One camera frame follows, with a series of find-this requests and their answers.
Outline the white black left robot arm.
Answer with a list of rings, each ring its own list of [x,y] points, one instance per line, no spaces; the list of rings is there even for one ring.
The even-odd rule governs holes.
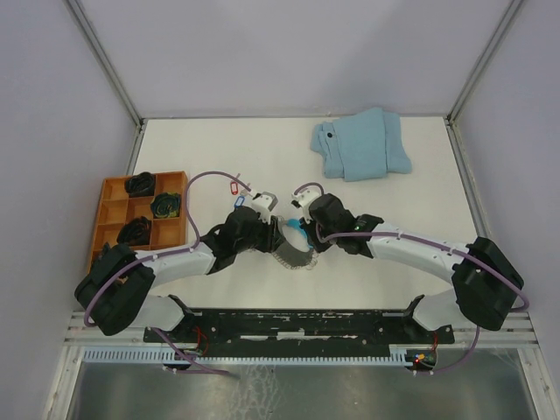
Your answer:
[[[193,319],[186,315],[186,305],[170,295],[152,295],[151,290],[180,278],[220,272],[248,250],[273,253],[282,237],[281,221],[275,215],[264,221],[254,209],[241,206],[192,245],[159,251],[115,245],[93,263],[74,291],[85,310],[84,324],[106,336],[140,326],[156,327],[176,341],[188,339]]]

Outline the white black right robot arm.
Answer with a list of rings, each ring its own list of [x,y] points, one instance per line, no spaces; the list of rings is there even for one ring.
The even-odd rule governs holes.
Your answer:
[[[529,305],[521,275],[486,237],[461,244],[408,233],[371,214],[355,216],[335,195],[309,188],[296,192],[292,204],[301,210],[300,227],[319,253],[336,245],[349,255],[401,263],[450,285],[449,290],[411,302],[401,322],[402,334],[410,341],[421,342],[460,320],[498,331],[509,313]]]

